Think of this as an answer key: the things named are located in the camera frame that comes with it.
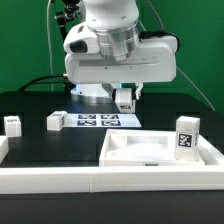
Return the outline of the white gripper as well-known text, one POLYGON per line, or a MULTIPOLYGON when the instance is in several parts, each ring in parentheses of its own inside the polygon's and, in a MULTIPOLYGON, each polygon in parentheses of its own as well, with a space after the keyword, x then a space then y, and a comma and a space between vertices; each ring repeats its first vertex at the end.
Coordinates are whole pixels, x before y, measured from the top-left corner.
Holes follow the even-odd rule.
POLYGON ((176 76, 176 36, 152 32, 141 33, 140 44, 122 60, 104 58, 96 35, 82 23, 73 27, 64 41, 65 68, 74 84, 104 84, 103 89, 115 99, 109 83, 135 83, 135 98, 140 99, 143 83, 170 82, 176 76))

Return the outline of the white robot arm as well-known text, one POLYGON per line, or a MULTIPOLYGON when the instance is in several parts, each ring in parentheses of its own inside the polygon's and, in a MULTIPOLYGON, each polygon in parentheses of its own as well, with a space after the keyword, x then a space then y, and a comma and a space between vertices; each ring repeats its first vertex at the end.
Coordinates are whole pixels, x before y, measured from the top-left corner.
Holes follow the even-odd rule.
POLYGON ((107 98, 122 83, 169 82, 179 40, 164 30, 142 31, 136 0, 82 0, 85 20, 64 41, 66 74, 82 98, 107 98))

